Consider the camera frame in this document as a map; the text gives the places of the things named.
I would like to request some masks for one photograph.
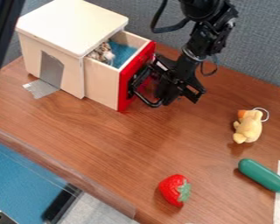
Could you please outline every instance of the gray wall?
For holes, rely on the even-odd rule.
[[[26,0],[23,13],[50,0]],[[189,38],[193,27],[188,24],[180,31],[153,34],[151,18],[161,0],[88,0],[129,17],[127,30],[168,46],[180,48]],[[220,63],[234,70],[280,86],[280,0],[232,0],[240,12],[227,48],[220,54]],[[160,25],[171,25],[183,17],[178,0],[171,0]],[[20,54],[15,37],[6,56],[6,63]]]
[[[43,4],[47,4],[48,2],[51,2],[51,0],[25,0],[24,8],[21,14],[24,15],[29,11],[37,9]],[[14,33],[8,51],[6,53],[3,65],[6,65],[14,59],[18,58],[21,54],[22,53],[19,46],[18,35]]]

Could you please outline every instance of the keychain ring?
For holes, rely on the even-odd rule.
[[[267,122],[267,121],[269,120],[269,117],[270,117],[270,113],[269,113],[269,111],[268,111],[267,109],[265,109],[265,108],[254,108],[253,110],[256,110],[256,109],[258,109],[258,110],[262,110],[262,111],[266,112],[266,114],[267,114],[266,119],[263,119],[263,120],[261,120],[261,121],[262,121],[262,123]]]

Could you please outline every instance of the toy food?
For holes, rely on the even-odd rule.
[[[234,122],[234,141],[238,144],[255,142],[262,134],[262,116],[263,112],[258,109],[239,110],[239,122]]]
[[[239,171],[272,192],[280,193],[280,176],[253,159],[244,158],[238,164]]]
[[[182,207],[190,197],[191,184],[183,175],[175,174],[160,182],[158,190],[170,204]]]

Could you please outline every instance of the yellow teddy bear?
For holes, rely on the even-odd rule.
[[[234,122],[234,141],[238,144],[253,143],[262,133],[262,116],[260,110],[239,110],[239,122]]]

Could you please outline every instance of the plush toy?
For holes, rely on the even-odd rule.
[[[112,53],[110,44],[102,42],[101,45],[88,54],[88,57],[112,66],[115,55]]]
[[[262,116],[263,112],[258,109],[239,110],[239,122],[234,122],[234,141],[238,144],[255,142],[262,133]]]

